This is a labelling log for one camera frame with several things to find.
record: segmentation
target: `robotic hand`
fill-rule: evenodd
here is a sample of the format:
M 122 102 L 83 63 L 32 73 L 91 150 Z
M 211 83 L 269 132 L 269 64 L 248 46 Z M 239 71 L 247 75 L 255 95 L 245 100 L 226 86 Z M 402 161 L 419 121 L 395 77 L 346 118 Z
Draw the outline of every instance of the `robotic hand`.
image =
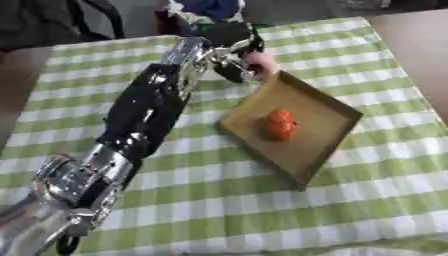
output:
M 183 38 L 149 65 L 115 101 L 92 149 L 80 159 L 61 154 L 48 160 L 28 197 L 0 216 L 0 255 L 35 255 L 54 243 L 60 254 L 71 254 L 160 146 L 210 65 L 233 82 L 263 71 L 253 60 L 244 66 L 230 57 L 263 51 L 256 31 L 246 32 L 230 47 L 213 36 Z

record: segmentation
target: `silver cylinder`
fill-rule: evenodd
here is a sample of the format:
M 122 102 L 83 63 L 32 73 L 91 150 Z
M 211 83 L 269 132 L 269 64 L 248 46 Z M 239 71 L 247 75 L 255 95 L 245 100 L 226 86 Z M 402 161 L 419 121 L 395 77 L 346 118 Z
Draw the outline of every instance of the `silver cylinder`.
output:
M 0 215 L 0 255 L 36 255 L 65 233 L 69 211 L 34 193 Z

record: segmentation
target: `floor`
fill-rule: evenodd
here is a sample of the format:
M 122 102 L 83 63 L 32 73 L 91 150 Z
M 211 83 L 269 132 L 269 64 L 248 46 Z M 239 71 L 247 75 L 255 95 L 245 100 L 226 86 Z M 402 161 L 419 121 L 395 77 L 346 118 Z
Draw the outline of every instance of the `floor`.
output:
M 167 0 L 109 0 L 121 13 L 125 27 L 126 37 L 142 37 L 156 35 L 153 12 L 162 8 Z M 404 8 L 395 8 L 387 11 L 353 11 L 341 7 L 341 2 L 354 0 L 245 0 L 249 10 L 249 21 L 279 25 L 287 23 L 305 22 L 334 17 L 347 17 L 359 15 L 377 15 L 406 11 Z M 429 6 L 434 0 L 415 0 L 421 6 Z M 112 36 L 108 20 L 98 12 L 84 6 L 86 19 L 92 30 Z

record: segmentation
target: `black metal part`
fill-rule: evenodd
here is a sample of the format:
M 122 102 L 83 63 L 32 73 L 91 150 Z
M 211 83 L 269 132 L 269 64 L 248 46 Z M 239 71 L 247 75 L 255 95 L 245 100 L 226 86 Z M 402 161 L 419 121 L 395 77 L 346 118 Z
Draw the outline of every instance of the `black metal part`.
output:
M 63 235 L 56 242 L 56 251 L 59 255 L 71 255 L 78 247 L 80 238 Z
M 216 64 L 215 71 L 216 73 L 223 76 L 225 79 L 232 81 L 234 83 L 240 84 L 244 81 L 243 79 L 244 70 L 238 63 L 234 61 L 229 61 L 225 64 L 222 63 Z
M 110 109 L 98 142 L 137 165 L 154 153 L 188 101 L 179 96 L 178 73 L 178 65 L 163 64 L 151 64 L 140 73 Z

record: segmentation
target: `table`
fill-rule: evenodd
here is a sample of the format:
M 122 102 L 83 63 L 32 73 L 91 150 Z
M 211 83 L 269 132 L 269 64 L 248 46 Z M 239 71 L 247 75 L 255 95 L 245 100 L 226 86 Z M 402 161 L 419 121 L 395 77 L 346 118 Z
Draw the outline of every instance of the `table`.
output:
M 448 123 L 448 10 L 383 15 L 367 18 L 408 75 Z M 49 48 L 23 49 L 0 57 L 0 150 L 38 75 L 50 56 Z
M 302 250 L 448 232 L 446 129 L 369 24 L 340 19 L 261 34 L 283 69 L 366 115 L 310 187 L 285 188 L 210 125 L 258 85 L 230 85 L 208 72 L 82 252 Z M 55 47 L 3 151 L 3 202 L 24 194 L 45 156 L 85 152 L 103 129 L 99 110 L 172 43 L 157 37 Z
M 448 123 L 448 9 L 369 17 L 400 64 Z

